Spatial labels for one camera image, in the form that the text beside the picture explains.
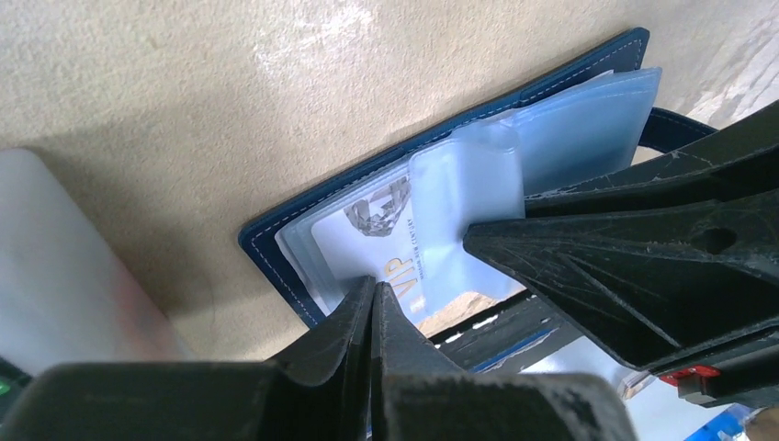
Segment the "blue card holder wallet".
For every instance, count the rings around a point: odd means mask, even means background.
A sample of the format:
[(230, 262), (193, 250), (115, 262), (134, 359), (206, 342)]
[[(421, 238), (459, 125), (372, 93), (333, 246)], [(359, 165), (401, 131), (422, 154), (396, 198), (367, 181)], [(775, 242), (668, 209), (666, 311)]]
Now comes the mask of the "blue card holder wallet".
[(407, 175), (428, 316), (466, 294), (504, 300), (519, 282), (463, 247), (474, 222), (521, 218), (524, 199), (630, 166), (660, 85), (632, 28), (501, 96), (390, 146), (248, 222), (240, 248), (309, 327), (358, 278), (335, 281), (311, 225), (350, 196)]

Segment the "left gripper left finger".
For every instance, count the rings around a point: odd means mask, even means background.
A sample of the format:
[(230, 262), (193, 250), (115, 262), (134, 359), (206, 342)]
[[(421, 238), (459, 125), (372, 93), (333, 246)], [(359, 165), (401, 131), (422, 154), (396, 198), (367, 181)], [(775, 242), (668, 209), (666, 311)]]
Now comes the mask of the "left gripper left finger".
[(337, 308), (271, 358), (286, 379), (272, 403), (280, 440), (364, 440), (377, 281), (360, 277)]

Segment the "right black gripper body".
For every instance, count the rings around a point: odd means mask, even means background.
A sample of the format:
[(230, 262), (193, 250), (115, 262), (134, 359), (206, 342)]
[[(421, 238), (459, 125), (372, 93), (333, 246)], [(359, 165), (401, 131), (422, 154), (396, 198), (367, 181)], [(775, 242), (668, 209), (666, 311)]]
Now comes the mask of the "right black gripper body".
[(740, 347), (720, 353), (717, 362), (698, 362), (659, 375), (680, 399), (701, 407), (741, 404), (750, 408), (778, 405), (778, 344)]

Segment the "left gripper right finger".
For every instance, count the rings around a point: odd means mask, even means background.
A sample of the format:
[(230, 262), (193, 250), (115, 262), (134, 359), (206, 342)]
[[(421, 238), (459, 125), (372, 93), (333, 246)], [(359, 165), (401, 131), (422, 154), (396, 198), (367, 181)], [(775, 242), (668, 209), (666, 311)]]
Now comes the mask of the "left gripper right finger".
[(463, 373), (409, 322), (392, 287), (376, 285), (371, 312), (374, 440), (424, 440), (446, 431), (450, 392)]

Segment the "white patterned card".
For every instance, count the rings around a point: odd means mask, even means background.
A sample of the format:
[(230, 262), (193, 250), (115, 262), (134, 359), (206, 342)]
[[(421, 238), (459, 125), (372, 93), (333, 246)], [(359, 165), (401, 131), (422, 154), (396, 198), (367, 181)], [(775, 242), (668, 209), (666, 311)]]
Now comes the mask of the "white patterned card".
[(407, 175), (350, 196), (311, 225), (311, 236), (343, 287), (361, 276), (391, 285), (402, 311), (418, 323), (428, 316)]

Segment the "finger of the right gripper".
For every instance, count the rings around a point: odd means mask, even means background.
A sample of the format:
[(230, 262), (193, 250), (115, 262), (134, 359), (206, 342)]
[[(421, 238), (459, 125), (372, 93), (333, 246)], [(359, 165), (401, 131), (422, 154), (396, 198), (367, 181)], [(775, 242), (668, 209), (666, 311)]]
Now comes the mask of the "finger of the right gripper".
[(659, 370), (778, 325), (778, 195), (471, 226), (465, 249), (621, 363)]
[(529, 218), (665, 209), (729, 201), (778, 188), (778, 105), (723, 130), (665, 109), (641, 139), (660, 156), (526, 201)]

